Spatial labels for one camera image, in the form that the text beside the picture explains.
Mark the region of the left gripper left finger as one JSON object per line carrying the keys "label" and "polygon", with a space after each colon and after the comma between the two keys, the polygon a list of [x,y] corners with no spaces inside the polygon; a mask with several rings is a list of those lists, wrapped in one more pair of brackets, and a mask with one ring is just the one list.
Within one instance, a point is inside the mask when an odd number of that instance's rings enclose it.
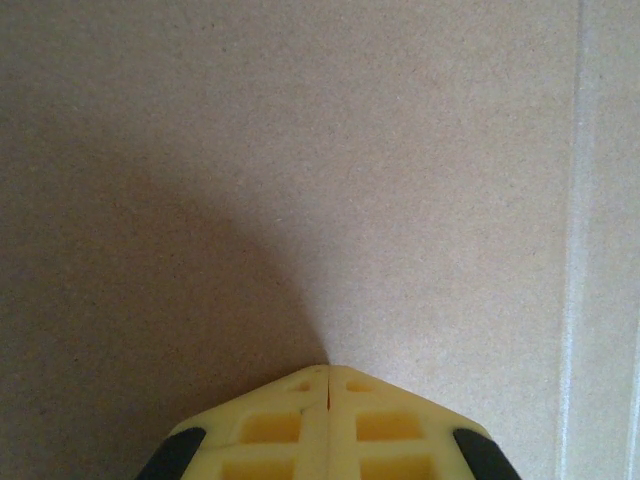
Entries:
{"label": "left gripper left finger", "polygon": [[135,480],[324,480],[329,367],[315,365],[179,423]]}

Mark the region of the brown cardboard box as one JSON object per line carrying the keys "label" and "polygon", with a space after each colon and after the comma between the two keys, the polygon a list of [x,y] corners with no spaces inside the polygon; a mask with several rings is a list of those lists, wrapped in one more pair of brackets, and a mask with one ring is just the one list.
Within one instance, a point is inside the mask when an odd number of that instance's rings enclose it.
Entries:
{"label": "brown cardboard box", "polygon": [[319,363],[640,480],[640,0],[0,0],[0,480]]}

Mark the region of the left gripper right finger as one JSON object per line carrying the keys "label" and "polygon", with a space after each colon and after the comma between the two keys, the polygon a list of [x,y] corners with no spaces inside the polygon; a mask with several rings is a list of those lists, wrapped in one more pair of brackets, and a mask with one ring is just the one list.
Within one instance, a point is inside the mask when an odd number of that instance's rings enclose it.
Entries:
{"label": "left gripper right finger", "polygon": [[328,480],[521,480],[480,424],[353,368],[329,368],[328,413]]}

